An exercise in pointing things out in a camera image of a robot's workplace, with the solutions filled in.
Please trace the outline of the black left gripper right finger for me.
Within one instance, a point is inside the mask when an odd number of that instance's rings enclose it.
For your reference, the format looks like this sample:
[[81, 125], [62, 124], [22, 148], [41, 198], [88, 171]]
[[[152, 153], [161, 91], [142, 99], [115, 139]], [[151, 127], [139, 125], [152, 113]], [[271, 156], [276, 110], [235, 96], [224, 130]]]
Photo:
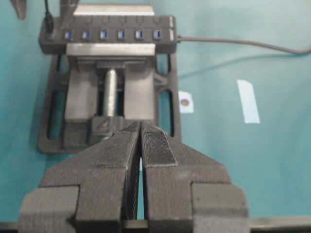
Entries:
[[249, 232], [245, 194], [223, 164], [146, 122], [141, 144], [149, 232]]

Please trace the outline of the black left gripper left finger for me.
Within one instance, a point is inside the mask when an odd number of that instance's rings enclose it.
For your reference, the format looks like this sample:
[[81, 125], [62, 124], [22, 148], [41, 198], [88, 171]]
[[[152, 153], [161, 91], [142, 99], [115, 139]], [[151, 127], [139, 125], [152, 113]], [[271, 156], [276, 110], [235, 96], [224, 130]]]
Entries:
[[138, 212], [140, 123], [46, 170], [24, 198], [21, 233], [119, 233]]

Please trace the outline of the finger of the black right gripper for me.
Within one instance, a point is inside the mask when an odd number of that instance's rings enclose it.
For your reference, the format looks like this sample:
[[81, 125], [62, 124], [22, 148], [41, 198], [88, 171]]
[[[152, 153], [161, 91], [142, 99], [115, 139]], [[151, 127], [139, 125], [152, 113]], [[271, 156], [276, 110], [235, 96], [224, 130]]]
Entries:
[[13, 6], [17, 18], [25, 19], [27, 12], [27, 1], [26, 0], [10, 0], [11, 5]]

